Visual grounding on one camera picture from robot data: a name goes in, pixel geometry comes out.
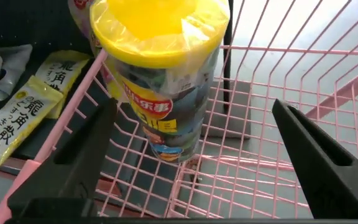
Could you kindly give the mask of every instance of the plastic container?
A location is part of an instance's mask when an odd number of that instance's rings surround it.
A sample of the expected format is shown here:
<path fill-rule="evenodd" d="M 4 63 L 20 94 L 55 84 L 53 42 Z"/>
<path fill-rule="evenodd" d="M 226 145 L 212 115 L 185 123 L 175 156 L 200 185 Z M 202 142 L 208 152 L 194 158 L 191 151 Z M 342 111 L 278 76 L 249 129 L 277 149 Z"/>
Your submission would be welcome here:
<path fill-rule="evenodd" d="M 90 21 L 113 58 L 155 155 L 183 162 L 198 148 L 227 0 L 98 0 Z"/>

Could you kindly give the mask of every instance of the pink metal wire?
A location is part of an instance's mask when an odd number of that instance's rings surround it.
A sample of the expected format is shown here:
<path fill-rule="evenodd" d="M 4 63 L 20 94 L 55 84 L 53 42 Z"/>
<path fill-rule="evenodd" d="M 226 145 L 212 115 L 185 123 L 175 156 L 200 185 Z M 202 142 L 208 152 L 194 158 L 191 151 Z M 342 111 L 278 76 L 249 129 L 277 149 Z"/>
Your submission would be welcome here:
<path fill-rule="evenodd" d="M 249 42 L 241 46 L 238 44 L 233 45 L 233 43 L 235 39 L 242 38 L 239 37 L 242 29 L 241 18 L 247 14 L 246 4 L 251 3 L 244 0 L 235 1 L 235 7 L 239 9 L 239 14 L 235 21 L 233 39 L 230 45 L 222 45 L 220 49 L 229 49 L 232 55 L 235 52 L 240 52 L 242 57 L 238 67 L 233 68 L 236 70 L 236 74 L 229 80 L 232 83 L 231 90 L 223 90 L 221 87 L 221 82 L 227 80 L 223 78 L 222 72 L 220 76 L 216 77 L 218 85 L 211 88 L 216 94 L 209 99 L 212 107 L 207 113 L 211 116 L 206 124 L 203 125 L 206 128 L 206 134 L 200 139 L 200 153 L 186 163 L 167 164 L 159 161 L 154 156 L 146 154 L 148 142 L 146 138 L 137 135 L 139 122 L 128 117 L 121 108 L 122 104 L 120 104 L 118 113 L 123 115 L 127 122 L 133 124 L 135 128 L 133 132 L 128 133 L 124 131 L 123 127 L 115 124 L 117 130 L 121 134 L 128 136 L 130 140 L 125 146 L 114 142 L 112 139 L 110 140 L 116 150 L 123 152 L 123 157 L 121 160 L 107 155 L 105 157 L 105 162 L 115 164 L 117 170 L 114 175 L 110 174 L 108 170 L 101 171 L 101 176 L 104 179 L 99 181 L 96 192 L 105 199 L 97 201 L 100 206 L 99 215 L 107 217 L 110 216 L 111 210 L 115 210 L 117 216 L 120 217 L 135 215 L 138 217 L 168 218 L 199 216 L 209 218 L 310 218 L 308 204 L 278 133 L 277 125 L 272 119 L 271 102 L 276 98 L 280 98 L 297 106 L 332 137 L 336 138 L 339 143 L 348 147 L 350 151 L 354 149 L 351 152 L 358 158 L 358 74 L 355 74 L 355 71 L 358 71 L 358 62 L 354 63 L 354 65 L 352 64 L 353 66 L 350 69 L 344 65 L 344 62 L 349 57 L 358 58 L 358 43 L 355 43 L 349 49 L 337 49 L 338 45 L 358 28 L 358 18 L 348 24 L 349 28 L 342 35 L 336 37 L 333 40 L 334 43 L 327 50 L 314 49 L 315 45 L 321 39 L 324 39 L 324 35 L 337 25 L 337 21 L 341 20 L 341 16 L 351 10 L 351 4 L 354 2 L 343 2 L 337 11 L 333 12 L 328 24 L 322 27 L 321 32 L 316 34 L 315 39 L 311 40 L 309 46 L 305 46 L 303 49 L 293 47 L 310 22 L 315 19 L 317 13 L 324 7 L 324 3 L 325 1 L 323 0 L 316 1 L 313 8 L 311 8 L 310 14 L 307 15 L 299 30 L 296 31 L 295 36 L 290 37 L 291 41 L 287 47 L 276 47 L 274 43 L 277 36 L 282 31 L 282 27 L 289 22 L 289 15 L 293 13 L 294 8 L 299 4 L 298 0 L 288 1 L 288 7 L 283 12 L 277 28 L 273 28 L 275 32 L 272 38 L 265 47 L 261 47 L 255 44 L 258 41 L 257 34 L 264 19 L 269 16 L 269 7 L 273 7 L 271 6 L 273 2 L 267 0 L 261 6 L 260 16 L 256 20 L 257 23 L 249 37 Z M 250 76 L 244 78 L 243 76 L 246 73 L 244 68 L 250 66 L 250 61 L 253 57 L 251 54 L 254 52 L 260 52 L 261 56 L 250 70 Z M 272 63 L 271 70 L 263 71 L 267 79 L 261 82 L 259 77 L 263 75 L 261 71 L 265 67 L 266 60 L 264 59 L 271 54 L 279 55 L 278 60 Z M 280 66 L 285 63 L 286 58 L 294 54 L 299 55 L 298 59 L 289 64 L 287 70 L 280 70 Z M 294 78 L 293 73 L 297 66 L 304 63 L 310 55 L 317 55 L 317 60 L 309 63 L 309 67 L 302 70 Z M 316 69 L 325 61 L 331 60 L 327 58 L 333 55 L 337 56 L 336 60 L 328 68 L 317 72 Z M 23 166 L 23 169 L 0 204 L 0 222 L 9 217 L 9 210 L 6 207 L 8 195 L 55 149 L 55 145 L 63 132 L 71 134 L 72 130 L 68 127 L 68 123 L 73 114 L 76 113 L 83 119 L 87 118 L 78 108 L 80 101 L 83 98 L 87 98 L 94 106 L 98 105 L 98 102 L 86 92 L 91 83 L 95 82 L 107 96 L 110 96 L 104 85 L 95 78 L 99 69 L 105 66 L 103 62 L 106 57 L 107 53 L 102 50 L 52 129 L 35 161 L 27 161 L 24 166 L 22 162 L 10 162 L 12 166 Z M 226 66 L 227 60 L 228 58 L 226 57 L 223 67 Z M 338 68 L 342 69 L 341 72 L 334 74 L 335 79 L 327 81 L 329 77 L 333 76 L 333 71 Z M 280 73 L 282 83 L 278 83 L 275 80 L 277 73 Z M 316 82 L 315 86 L 310 85 L 310 79 Z M 238 90 L 237 87 L 240 85 L 249 85 L 250 92 Z M 333 91 L 328 92 L 325 90 L 324 88 L 327 86 L 332 87 Z M 222 91 L 228 91 L 231 94 L 229 102 L 223 102 L 218 98 L 218 93 Z M 241 103 L 234 102 L 235 96 L 247 97 L 247 100 Z M 230 105 L 227 114 L 218 113 L 215 110 L 215 108 L 223 104 Z M 244 116 L 234 116 L 231 113 L 233 110 L 242 110 Z M 212 122 L 213 116 L 226 118 L 225 126 L 223 128 L 214 126 Z M 353 122 L 343 123 L 342 116 L 346 116 L 346 119 Z M 231 130 L 229 127 L 230 119 L 244 123 L 242 131 Z M 250 133 L 246 132 L 246 125 L 251 126 Z M 209 137 L 208 133 L 212 129 L 222 132 L 222 138 L 217 140 Z M 343 137 L 341 133 L 344 130 L 352 131 L 352 136 Z M 227 137 L 228 134 L 238 136 L 238 139 L 236 141 L 232 140 Z M 134 141 L 142 141 L 146 144 L 140 150 L 134 149 L 132 146 Z M 129 154 L 139 156 L 139 163 L 136 165 L 128 164 L 126 158 Z M 155 161 L 157 163 L 156 170 L 154 172 L 142 170 L 140 165 L 144 160 Z M 159 170 L 163 169 L 163 166 L 172 166 L 176 170 L 176 173 L 173 174 L 175 176 L 173 180 L 159 175 Z M 119 178 L 119 174 L 124 169 L 131 169 L 134 173 L 132 179 L 128 182 Z M 142 189 L 136 186 L 134 181 L 138 175 L 147 175 L 152 178 L 149 189 Z M 188 180 L 191 175 L 194 176 L 193 180 Z M 153 191 L 157 181 L 172 185 L 169 197 L 163 197 Z M 125 186 L 127 194 L 122 194 L 117 185 Z M 145 195 L 143 205 L 135 205 L 129 201 L 129 195 L 132 191 L 141 192 Z M 166 203 L 164 211 L 161 212 L 163 215 L 156 214 L 155 211 L 150 210 L 148 205 L 152 198 L 157 198 Z M 121 202 L 122 206 L 113 206 L 111 204 L 112 200 Z"/>

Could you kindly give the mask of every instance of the wire grid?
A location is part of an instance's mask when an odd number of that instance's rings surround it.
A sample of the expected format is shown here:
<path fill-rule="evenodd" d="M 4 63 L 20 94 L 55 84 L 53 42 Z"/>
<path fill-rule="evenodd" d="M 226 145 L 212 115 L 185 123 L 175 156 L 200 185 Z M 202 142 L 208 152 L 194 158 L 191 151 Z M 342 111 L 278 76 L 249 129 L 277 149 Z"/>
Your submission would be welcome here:
<path fill-rule="evenodd" d="M 121 160 L 106 156 L 105 162 L 118 168 L 115 174 L 101 173 L 110 180 L 108 187 L 96 189 L 104 198 L 99 203 L 101 216 L 124 217 L 129 209 L 140 217 L 311 218 L 271 113 L 276 98 L 306 113 L 358 158 L 358 1 L 235 1 L 234 7 L 237 12 L 232 44 L 221 46 L 221 49 L 230 49 L 233 58 L 240 59 L 232 59 L 234 87 L 223 90 L 221 85 L 224 78 L 220 71 L 226 58 L 218 65 L 219 85 L 214 88 L 216 93 L 230 91 L 229 112 L 212 112 L 226 103 L 218 94 L 209 99 L 213 107 L 207 111 L 213 116 L 226 117 L 226 127 L 213 126 L 212 116 L 204 125 L 207 133 L 210 129 L 218 129 L 223 137 L 210 138 L 206 134 L 200 138 L 200 153 L 192 160 L 185 164 L 167 164 L 148 153 L 146 138 L 137 134 L 139 122 L 128 117 L 121 105 L 118 113 L 135 129 L 128 133 L 115 124 L 130 141 L 120 145 L 111 139 L 111 144 L 123 156 Z M 312 21 L 319 21 L 319 26 L 310 25 Z M 294 23 L 298 23 L 298 27 L 290 29 Z M 263 26 L 268 29 L 258 33 Z M 306 43 L 299 42 L 302 37 L 309 39 Z M 102 50 L 82 85 L 89 86 L 94 81 L 109 95 L 95 78 L 106 57 L 107 53 Z M 236 89 L 240 82 L 250 85 L 250 93 Z M 78 94 L 98 105 L 86 92 Z M 235 97 L 244 96 L 248 97 L 243 105 L 233 103 Z M 235 117 L 231 113 L 233 110 L 243 110 L 246 115 Z M 78 108 L 72 113 L 86 118 Z M 230 119 L 244 123 L 242 133 L 228 129 Z M 251 124 L 250 133 L 246 133 L 246 123 Z M 236 135 L 237 140 L 227 138 L 228 133 Z M 145 144 L 140 150 L 134 149 L 134 141 Z M 139 156 L 136 166 L 127 162 L 129 154 Z M 145 160 L 156 162 L 153 172 L 141 169 Z M 171 179 L 161 174 L 167 167 L 172 168 Z M 124 169 L 133 171 L 132 179 L 119 178 Z M 139 175 L 152 179 L 148 188 L 134 184 Z M 156 186 L 164 183 L 168 184 L 169 194 L 161 196 Z M 126 187 L 125 194 L 116 193 L 118 184 Z M 143 195 L 142 203 L 129 201 L 133 192 Z M 162 204 L 163 211 L 156 212 L 151 200 Z M 112 207 L 112 201 L 120 206 Z"/>

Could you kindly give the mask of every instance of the product label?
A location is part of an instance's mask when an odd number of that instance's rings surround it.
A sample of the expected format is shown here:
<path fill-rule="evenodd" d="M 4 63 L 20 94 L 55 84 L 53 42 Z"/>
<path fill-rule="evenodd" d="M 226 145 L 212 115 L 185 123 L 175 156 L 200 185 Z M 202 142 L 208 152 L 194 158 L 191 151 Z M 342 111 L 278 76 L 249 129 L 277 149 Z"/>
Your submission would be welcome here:
<path fill-rule="evenodd" d="M 150 100 L 143 98 L 134 93 L 125 83 L 124 89 L 131 102 L 134 102 L 141 111 L 145 111 L 145 114 L 151 114 L 156 118 L 162 119 L 172 111 L 172 100 Z"/>

